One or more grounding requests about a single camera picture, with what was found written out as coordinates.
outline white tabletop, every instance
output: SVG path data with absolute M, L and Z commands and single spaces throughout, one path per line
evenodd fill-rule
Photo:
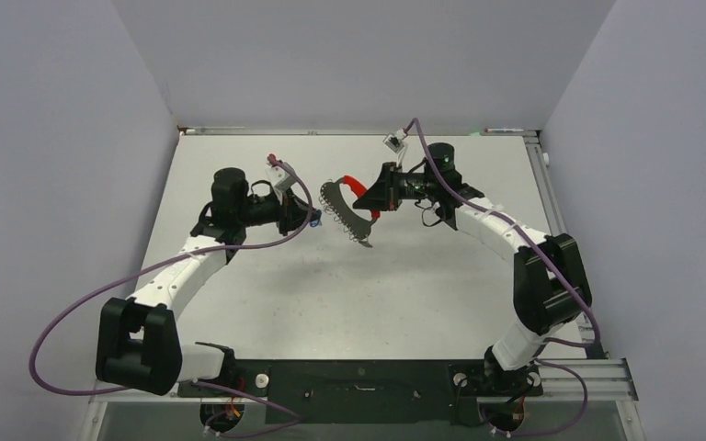
M 381 139 L 180 138 L 145 264 L 179 251 L 211 198 L 218 169 L 241 168 L 255 182 L 265 177 L 266 156 L 274 153 L 296 169 L 317 205 L 318 189 L 329 179 L 353 175 L 365 186 L 374 181 L 381 163 L 393 160 Z M 408 167 L 422 157 L 417 140 L 409 141 Z M 529 226 L 548 231 L 522 138 L 429 141 L 454 145 L 457 169 L 467 183 Z M 298 186 L 294 190 L 302 194 Z M 228 345 L 240 358 L 479 358 L 515 320 L 512 268 L 444 224 L 422 226 L 420 209 L 412 203 L 382 214 L 371 249 L 350 242 L 332 219 L 323 221 L 282 246 L 239 252 L 186 307 L 178 321 L 182 342 Z M 280 237 L 274 225 L 248 229 L 247 236 L 247 243 Z M 573 322 L 559 336 L 580 338 Z M 585 357 L 582 350 L 559 345 L 549 345 L 543 356 Z

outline hand saw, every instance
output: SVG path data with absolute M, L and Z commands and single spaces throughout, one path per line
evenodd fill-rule
M 372 232 L 372 225 L 380 218 L 380 212 L 372 210 L 370 212 L 372 216 L 370 220 L 360 217 L 345 202 L 345 198 L 342 196 L 343 185 L 350 187 L 359 198 L 367 192 L 367 188 L 355 177 L 344 175 L 336 181 L 329 181 L 321 186 L 321 205 L 324 206 L 326 214 L 334 215 L 334 221 L 345 227 L 345 232 L 351 241 L 371 248 L 370 233 Z

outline robotic arm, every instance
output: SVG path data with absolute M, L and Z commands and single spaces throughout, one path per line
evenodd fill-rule
M 390 135 L 385 140 L 398 156 L 404 150 L 400 138 Z M 422 172 L 411 170 L 405 173 L 398 161 L 384 163 L 376 182 L 353 203 L 353 209 L 366 209 L 373 213 L 394 211 L 403 200 L 427 199 L 441 221 L 453 230 L 479 240 L 513 266 L 513 303 L 518 318 L 504 336 L 488 348 L 485 355 L 488 373 L 504 380 L 508 377 L 507 372 L 531 365 L 546 338 L 574 320 L 581 310 L 534 250 L 513 230 L 513 226 L 491 215 L 491 211 L 481 212 L 462 205 L 440 184 L 428 160 L 434 162 L 445 182 L 456 193 L 476 205 L 502 213 L 501 208 L 496 207 L 483 192 L 463 182 L 455 168 L 453 147 L 439 142 L 429 145 L 428 149 L 430 159 L 422 162 Z M 350 230 L 351 237 L 369 245 L 369 230 L 356 231 L 357 226 L 366 221 L 347 206 L 343 207 L 344 201 L 340 203 L 339 198 L 327 198 L 324 203 Z M 590 305 L 591 294 L 575 240 L 568 234 L 551 236 L 526 226 L 521 228 L 558 266 L 586 305 Z
M 290 187 L 283 169 L 267 170 L 269 194 L 248 192 L 245 172 L 224 168 L 214 176 L 212 201 L 204 206 L 174 264 L 127 299 L 110 299 L 101 310 L 96 359 L 97 378 L 158 395 L 175 383 L 233 375 L 233 350 L 204 343 L 180 345 L 177 318 L 205 282 L 228 265 L 236 250 L 203 253 L 221 244 L 241 245 L 246 228 L 276 223 L 283 236 L 298 229 L 310 206 Z M 320 220 L 311 213 L 311 225 Z

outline red handle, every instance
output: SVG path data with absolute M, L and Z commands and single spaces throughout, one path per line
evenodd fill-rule
M 353 190 L 353 194 L 355 194 L 359 198 L 364 196 L 364 193 L 367 192 L 367 188 L 353 176 L 342 176 L 342 183 L 350 187 L 350 189 Z M 373 219 L 378 219 L 380 217 L 380 212 L 376 209 L 370 210 L 370 213 L 372 213 Z

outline wall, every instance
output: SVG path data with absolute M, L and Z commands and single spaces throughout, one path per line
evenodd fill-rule
M 188 126 L 541 128 L 613 0 L 113 0 Z
M 140 263 L 176 135 L 109 1 L 0 2 L 0 439 L 76 439 L 87 398 L 39 389 L 28 352 L 60 310 Z M 40 373 L 90 388 L 96 333 L 86 307 Z
M 706 439 L 706 2 L 619 0 L 543 141 L 648 439 Z

